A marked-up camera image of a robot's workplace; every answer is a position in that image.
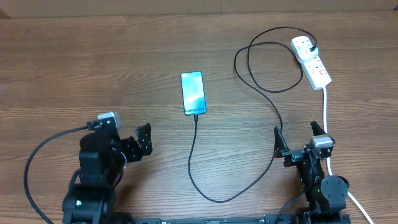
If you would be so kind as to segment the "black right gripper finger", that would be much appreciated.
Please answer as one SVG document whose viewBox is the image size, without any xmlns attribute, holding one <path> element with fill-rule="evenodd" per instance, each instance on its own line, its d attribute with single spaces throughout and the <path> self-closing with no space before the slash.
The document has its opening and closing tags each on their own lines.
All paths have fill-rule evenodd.
<svg viewBox="0 0 398 224">
<path fill-rule="evenodd" d="M 290 149 L 285 139 L 283 138 L 282 131 L 277 126 L 274 128 L 274 136 L 275 136 L 274 157 L 275 158 L 285 157 L 290 152 Z"/>
<path fill-rule="evenodd" d="M 312 121 L 310 125 L 312 127 L 312 132 L 314 136 L 320 136 L 325 134 L 325 131 L 320 127 L 320 125 L 316 121 Z"/>
</svg>

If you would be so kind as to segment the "Samsung Galaxy smartphone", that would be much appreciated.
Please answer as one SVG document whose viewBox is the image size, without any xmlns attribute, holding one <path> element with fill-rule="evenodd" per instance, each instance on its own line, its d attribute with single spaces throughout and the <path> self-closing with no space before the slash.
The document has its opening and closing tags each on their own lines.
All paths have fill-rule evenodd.
<svg viewBox="0 0 398 224">
<path fill-rule="evenodd" d="M 185 115 L 205 114 L 207 107 L 202 72 L 185 72 L 180 79 Z"/>
</svg>

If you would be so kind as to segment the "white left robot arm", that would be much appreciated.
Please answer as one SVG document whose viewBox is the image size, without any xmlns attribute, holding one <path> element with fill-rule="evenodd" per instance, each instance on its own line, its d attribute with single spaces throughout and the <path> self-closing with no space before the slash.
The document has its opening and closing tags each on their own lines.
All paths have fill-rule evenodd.
<svg viewBox="0 0 398 224">
<path fill-rule="evenodd" d="M 63 223 L 134 223 L 132 215 L 116 212 L 116 186 L 126 164 L 152 153 L 151 125 L 139 126 L 121 139 L 118 128 L 104 121 L 88 123 L 93 132 L 80 140 L 80 169 L 74 173 L 63 203 Z"/>
</svg>

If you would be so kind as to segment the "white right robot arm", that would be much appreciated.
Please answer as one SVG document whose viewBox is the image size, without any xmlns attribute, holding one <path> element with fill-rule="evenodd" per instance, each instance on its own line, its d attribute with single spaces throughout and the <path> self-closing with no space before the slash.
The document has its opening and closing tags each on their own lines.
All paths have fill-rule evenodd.
<svg viewBox="0 0 398 224">
<path fill-rule="evenodd" d="M 275 223 L 350 223 L 346 208 L 349 182 L 342 176 L 325 175 L 321 161 L 330 158 L 335 140 L 316 121 L 311 122 L 313 137 L 302 149 L 290 150 L 282 131 L 274 128 L 274 157 L 283 158 L 285 167 L 296 167 L 302 190 L 290 199 L 274 218 Z M 284 210 L 300 196 L 307 206 L 283 217 Z"/>
</svg>

